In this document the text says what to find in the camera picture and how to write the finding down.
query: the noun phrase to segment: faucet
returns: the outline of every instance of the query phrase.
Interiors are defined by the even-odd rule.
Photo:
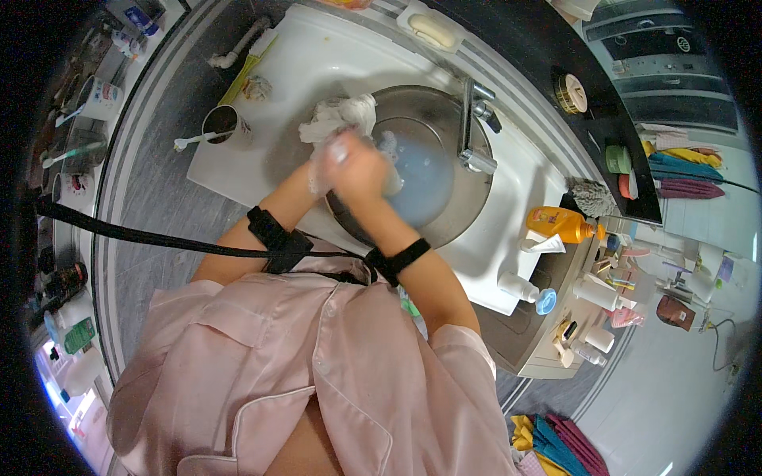
[[[498,163],[492,157],[487,157],[471,149],[471,121],[473,117],[481,117],[496,134],[502,130],[502,125],[495,111],[486,103],[486,101],[494,100],[495,93],[493,91],[474,81],[473,78],[466,79],[463,88],[463,110],[460,113],[458,159],[468,171],[492,175],[498,168]]]

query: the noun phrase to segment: white tile wall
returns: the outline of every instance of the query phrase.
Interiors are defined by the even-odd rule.
[[[744,289],[727,285],[712,300],[714,322],[734,312],[744,333],[755,316],[760,268],[744,262],[749,274]],[[727,370],[712,371],[715,333],[698,334],[663,324],[652,303],[643,328],[593,404],[577,424],[606,459],[612,476],[685,474],[702,450],[732,387]],[[694,325],[701,322],[697,313]],[[725,361],[730,326],[720,330],[718,366]]]

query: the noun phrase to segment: hand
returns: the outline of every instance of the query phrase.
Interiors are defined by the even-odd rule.
[[[389,161],[372,145],[366,144],[354,132],[347,131],[335,139],[326,153],[326,174],[341,201],[350,208],[382,200],[389,173]],[[346,157],[338,162],[331,149],[344,148]]]

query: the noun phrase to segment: teal towel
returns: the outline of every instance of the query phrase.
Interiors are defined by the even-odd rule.
[[[707,164],[694,164],[682,158],[656,152],[648,157],[648,165],[651,167],[651,176],[656,180],[665,178],[678,178],[690,180],[702,180],[721,184],[724,180],[722,175]]]
[[[534,415],[532,446],[540,455],[564,468],[571,476],[590,476],[574,453],[538,414]]]

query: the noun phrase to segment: black wrist strap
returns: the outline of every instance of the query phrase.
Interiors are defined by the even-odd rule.
[[[274,257],[267,261],[265,273],[288,273],[304,258],[315,245],[298,230],[287,232],[268,212],[255,206],[246,214],[248,230],[257,237],[268,251],[283,251],[287,256]]]
[[[381,250],[374,248],[370,250],[366,259],[389,281],[392,287],[397,287],[399,284],[397,275],[430,249],[431,245],[420,238],[395,256],[387,258],[381,253]]]

